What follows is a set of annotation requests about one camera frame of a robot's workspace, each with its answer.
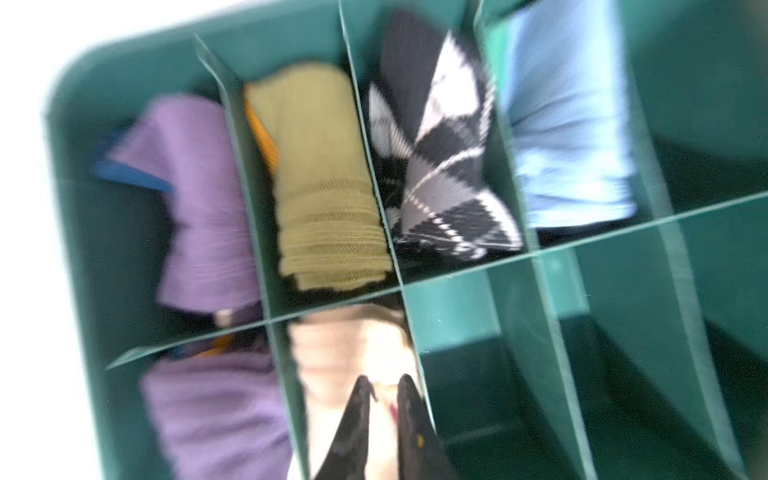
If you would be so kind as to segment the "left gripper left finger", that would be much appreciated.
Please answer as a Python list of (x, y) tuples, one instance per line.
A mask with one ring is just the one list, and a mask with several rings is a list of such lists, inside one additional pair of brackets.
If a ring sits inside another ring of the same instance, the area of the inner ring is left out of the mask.
[(359, 376), (315, 480), (365, 479), (372, 399), (376, 399), (372, 383), (367, 376)]

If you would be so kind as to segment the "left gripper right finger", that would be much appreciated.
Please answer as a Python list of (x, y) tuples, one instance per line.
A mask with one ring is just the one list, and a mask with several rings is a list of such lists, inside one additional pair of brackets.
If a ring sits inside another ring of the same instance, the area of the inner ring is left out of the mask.
[(458, 480), (413, 378), (398, 382), (398, 463), (403, 480)]

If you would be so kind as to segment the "beige maroon striped sock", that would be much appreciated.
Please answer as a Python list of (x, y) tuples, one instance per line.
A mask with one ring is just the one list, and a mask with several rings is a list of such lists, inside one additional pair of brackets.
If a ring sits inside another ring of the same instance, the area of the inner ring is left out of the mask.
[(374, 386), (367, 479), (396, 479), (397, 384), (410, 375), (422, 392), (405, 314), (375, 303), (308, 314), (288, 324), (290, 351), (303, 388), (309, 473), (325, 460), (353, 385), (361, 375)]

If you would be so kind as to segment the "purple striped sock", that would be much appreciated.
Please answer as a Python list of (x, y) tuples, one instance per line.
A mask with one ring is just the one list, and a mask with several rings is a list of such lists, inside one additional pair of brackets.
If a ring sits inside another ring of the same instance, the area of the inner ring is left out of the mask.
[(162, 358), (140, 388), (173, 478), (287, 477), (293, 448), (265, 337), (220, 353)]

